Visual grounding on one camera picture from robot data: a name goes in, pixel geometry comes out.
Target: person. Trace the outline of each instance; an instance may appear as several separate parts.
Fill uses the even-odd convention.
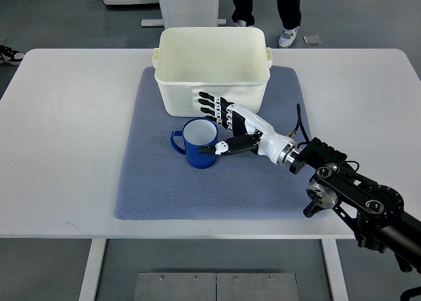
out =
[[[253,0],[232,0],[235,11],[232,20],[236,26],[254,26],[255,18],[252,15]],[[278,13],[284,30],[278,41],[279,48],[289,48],[297,37],[297,30],[301,25],[300,0],[276,0]]]
[[[22,59],[25,57],[24,53],[20,51],[12,50],[10,47],[0,45],[0,61],[3,63],[8,63],[13,66],[18,66]]]

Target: blue mug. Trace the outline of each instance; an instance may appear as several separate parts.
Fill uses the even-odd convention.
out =
[[[174,141],[174,137],[182,137],[184,149]],[[180,154],[186,155],[188,163],[194,168],[209,168],[217,159],[217,155],[201,154],[200,147],[218,143],[218,127],[216,123],[206,118],[194,118],[188,121],[183,130],[171,133],[171,145]]]

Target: black robotic arm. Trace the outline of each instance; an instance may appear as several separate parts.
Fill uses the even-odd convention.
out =
[[[311,166],[315,173],[307,186],[311,202],[303,211],[306,217],[332,209],[354,232],[360,247],[379,252],[390,248],[402,271],[415,267],[421,273],[421,222],[404,211],[397,191],[358,174],[346,154],[317,138],[310,141],[305,132],[308,142],[299,149],[293,140],[298,126],[289,135],[280,135],[241,105],[208,93],[200,92],[200,96],[201,110],[208,114],[207,118],[234,135],[215,146],[200,148],[200,153],[231,155],[252,151],[269,157],[274,164],[289,166],[293,174],[305,165]],[[355,218],[341,207],[343,203],[357,209]]]

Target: blue mat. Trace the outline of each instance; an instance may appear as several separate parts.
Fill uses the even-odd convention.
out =
[[[173,130],[191,118],[164,108],[154,68],[143,71],[126,147],[114,214],[124,220],[286,220],[305,219],[305,187],[314,170],[293,175],[266,156],[251,152],[219,157],[205,170],[192,168],[170,144]],[[301,88],[295,71],[273,66],[259,116],[287,135],[297,123],[301,104],[310,137]],[[221,126],[219,140],[232,136]],[[304,141],[301,132],[296,142]]]

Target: white shoe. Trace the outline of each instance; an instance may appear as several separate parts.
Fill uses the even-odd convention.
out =
[[[245,22],[245,20],[238,20],[237,22],[234,23],[237,27],[253,27],[253,25],[248,25]]]
[[[278,47],[279,48],[290,48],[297,38],[297,31],[300,26],[297,26],[293,30],[284,30],[281,37],[279,38]]]
[[[20,51],[12,50],[10,47],[0,45],[0,61],[3,63],[8,63],[13,66],[18,66],[23,58],[25,57],[24,53]]]

